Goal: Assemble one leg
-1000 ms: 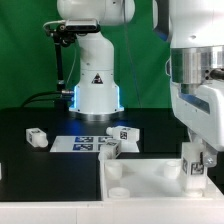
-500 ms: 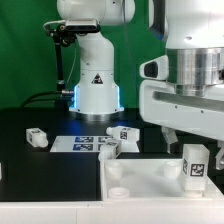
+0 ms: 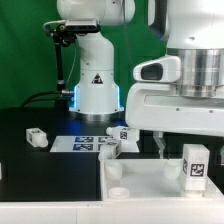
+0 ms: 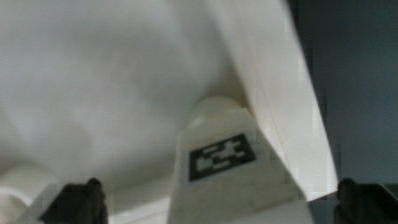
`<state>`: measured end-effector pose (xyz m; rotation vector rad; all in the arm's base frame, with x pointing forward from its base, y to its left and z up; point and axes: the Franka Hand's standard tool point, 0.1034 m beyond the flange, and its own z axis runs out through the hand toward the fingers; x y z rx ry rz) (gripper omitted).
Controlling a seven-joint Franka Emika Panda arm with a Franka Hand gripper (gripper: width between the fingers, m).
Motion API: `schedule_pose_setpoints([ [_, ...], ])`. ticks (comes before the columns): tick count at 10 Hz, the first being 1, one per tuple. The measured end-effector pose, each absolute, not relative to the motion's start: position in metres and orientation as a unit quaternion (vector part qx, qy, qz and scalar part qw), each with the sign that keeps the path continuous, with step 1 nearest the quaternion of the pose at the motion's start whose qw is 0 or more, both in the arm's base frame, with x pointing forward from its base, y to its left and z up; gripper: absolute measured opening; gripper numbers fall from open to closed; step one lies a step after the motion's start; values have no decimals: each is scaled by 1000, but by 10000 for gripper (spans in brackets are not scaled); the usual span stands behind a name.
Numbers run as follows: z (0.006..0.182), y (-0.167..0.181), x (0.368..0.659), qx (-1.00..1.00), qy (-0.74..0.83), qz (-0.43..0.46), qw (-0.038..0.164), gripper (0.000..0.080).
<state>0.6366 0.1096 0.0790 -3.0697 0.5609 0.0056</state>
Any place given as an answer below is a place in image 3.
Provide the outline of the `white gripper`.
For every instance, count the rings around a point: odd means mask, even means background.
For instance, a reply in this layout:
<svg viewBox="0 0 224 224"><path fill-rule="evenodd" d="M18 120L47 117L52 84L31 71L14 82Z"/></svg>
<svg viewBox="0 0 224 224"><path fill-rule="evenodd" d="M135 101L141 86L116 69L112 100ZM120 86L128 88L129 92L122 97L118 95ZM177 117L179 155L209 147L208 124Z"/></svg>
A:
<svg viewBox="0 0 224 224"><path fill-rule="evenodd" d="M163 159L163 132L224 137L224 99L181 97L171 84L137 82L128 93L125 120L131 128L154 131Z"/></svg>

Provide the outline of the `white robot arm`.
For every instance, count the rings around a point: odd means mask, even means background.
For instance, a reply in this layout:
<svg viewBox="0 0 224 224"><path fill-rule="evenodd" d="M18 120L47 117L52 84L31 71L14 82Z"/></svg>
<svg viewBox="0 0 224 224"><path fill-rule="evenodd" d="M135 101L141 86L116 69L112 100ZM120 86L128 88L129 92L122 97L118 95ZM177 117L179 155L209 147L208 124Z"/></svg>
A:
<svg viewBox="0 0 224 224"><path fill-rule="evenodd" d="M57 0L64 32L80 46L71 111L87 118L124 112L136 130L224 137L224 0L148 0L148 25L164 56L138 64L127 102L114 82L114 47L102 26L133 18L134 0Z"/></svg>

